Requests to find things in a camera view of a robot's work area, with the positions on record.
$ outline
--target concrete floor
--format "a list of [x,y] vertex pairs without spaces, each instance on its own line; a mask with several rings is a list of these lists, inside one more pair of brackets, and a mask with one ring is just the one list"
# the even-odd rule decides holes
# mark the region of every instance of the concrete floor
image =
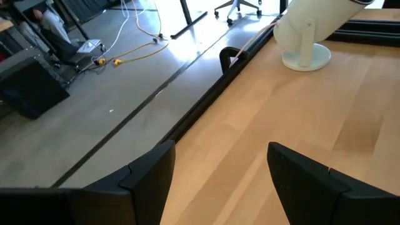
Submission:
[[[183,28],[180,5],[160,2],[164,35]],[[145,11],[139,18],[144,29],[157,32],[156,12]],[[211,14],[159,54],[117,68],[110,65],[100,75],[87,72],[80,76],[69,90],[71,97],[38,120],[29,121],[17,114],[7,116],[0,121],[0,186],[51,186],[154,90],[176,71],[183,70],[62,186],[83,187],[135,160],[149,151],[222,75],[220,50],[243,46],[272,19],[244,16],[228,29],[225,19],[217,21]],[[100,38],[110,46],[123,21],[121,11],[107,10],[87,22],[84,29],[92,38]],[[70,35],[79,37],[76,30]],[[130,19],[107,56],[150,40]],[[158,48],[148,46],[127,58]]]

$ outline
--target round white base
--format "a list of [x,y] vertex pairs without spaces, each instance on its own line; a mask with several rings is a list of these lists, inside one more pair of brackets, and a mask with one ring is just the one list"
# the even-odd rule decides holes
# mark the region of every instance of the round white base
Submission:
[[295,71],[315,71],[326,66],[331,60],[330,50],[320,44],[312,46],[312,60],[308,67],[299,66],[300,52],[284,52],[282,55],[283,64]]

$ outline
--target yellow extension cord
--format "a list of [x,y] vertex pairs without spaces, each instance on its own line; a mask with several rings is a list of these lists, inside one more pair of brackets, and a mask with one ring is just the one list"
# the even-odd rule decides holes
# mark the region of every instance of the yellow extension cord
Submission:
[[[143,47],[145,47],[145,46],[148,46],[148,45],[151,45],[151,44],[156,44],[158,39],[165,40],[162,36],[160,36],[160,34],[161,34],[161,29],[162,29],[161,16],[160,16],[160,14],[159,14],[159,12],[158,12],[157,4],[154,2],[154,0],[153,0],[153,4],[154,4],[154,6],[156,7],[156,11],[157,11],[157,15],[158,15],[158,20],[159,20],[159,25],[160,25],[158,34],[151,34],[150,32],[147,32],[146,30],[144,30],[144,29],[140,26],[140,24],[139,24],[138,10],[137,10],[137,8],[136,8],[136,4],[135,4],[134,0],[132,0],[132,3],[133,3],[133,6],[134,6],[134,9],[135,9],[135,16],[136,16],[135,19],[136,19],[136,26],[137,26],[137,28],[139,28],[139,30],[142,31],[142,32],[144,32],[145,34],[147,34],[147,35],[149,35],[149,36],[152,36],[152,37],[153,37],[153,41],[148,42],[148,43],[146,43],[146,44],[142,44],[141,46],[136,47],[136,48],[134,48],[134,49],[132,49],[132,50],[130,50],[130,51],[128,51],[128,52],[125,52],[125,53],[122,53],[122,54],[120,54],[120,55],[111,57],[111,59],[113,59],[113,58],[115,59],[115,60],[114,60],[114,66],[119,66],[119,65],[124,64],[124,63],[130,63],[130,62],[133,62],[133,61],[137,61],[137,60],[140,60],[140,59],[147,58],[147,57],[149,57],[149,56],[152,56],[152,55],[154,55],[154,54],[157,54],[157,53],[161,52],[161,51],[164,50],[164,49],[168,46],[168,44],[169,44],[169,41],[168,41],[167,44],[165,44],[161,49],[158,49],[158,50],[156,50],[156,51],[154,51],[154,52],[152,52],[152,53],[149,53],[149,54],[147,54],[147,55],[144,55],[144,56],[139,56],[139,57],[135,57],[135,58],[131,58],[131,59],[125,59],[125,60],[119,59],[120,57],[125,56],[125,55],[130,54],[130,53],[133,53],[134,51],[137,51],[137,50],[139,50],[139,49],[141,49],[141,48],[143,48]],[[100,58],[100,59],[98,59],[97,61],[98,61],[99,65],[104,65],[104,64],[107,63],[107,60],[106,60],[105,58]]]

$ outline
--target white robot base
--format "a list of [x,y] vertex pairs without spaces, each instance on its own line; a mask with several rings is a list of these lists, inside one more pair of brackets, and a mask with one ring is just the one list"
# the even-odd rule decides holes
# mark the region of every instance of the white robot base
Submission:
[[282,62],[289,69],[307,72],[321,69],[331,60],[331,51],[321,44],[313,44],[310,53],[311,58],[305,65],[301,64],[300,52],[283,52]]

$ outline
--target office chair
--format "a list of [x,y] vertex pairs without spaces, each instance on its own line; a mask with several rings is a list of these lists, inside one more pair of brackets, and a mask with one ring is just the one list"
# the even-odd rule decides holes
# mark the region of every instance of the office chair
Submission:
[[243,4],[245,6],[249,6],[252,7],[254,9],[257,9],[257,16],[261,16],[261,10],[258,6],[255,6],[245,0],[230,0],[228,2],[225,2],[224,4],[218,6],[217,8],[214,9],[214,15],[218,18],[219,13],[217,12],[218,9],[222,9],[225,8],[227,6],[232,6],[231,10],[229,11],[229,13],[227,14],[227,23],[229,25],[232,25],[233,20],[229,18],[229,16],[232,14],[233,10],[235,8],[237,8],[238,11],[240,11],[240,5]]

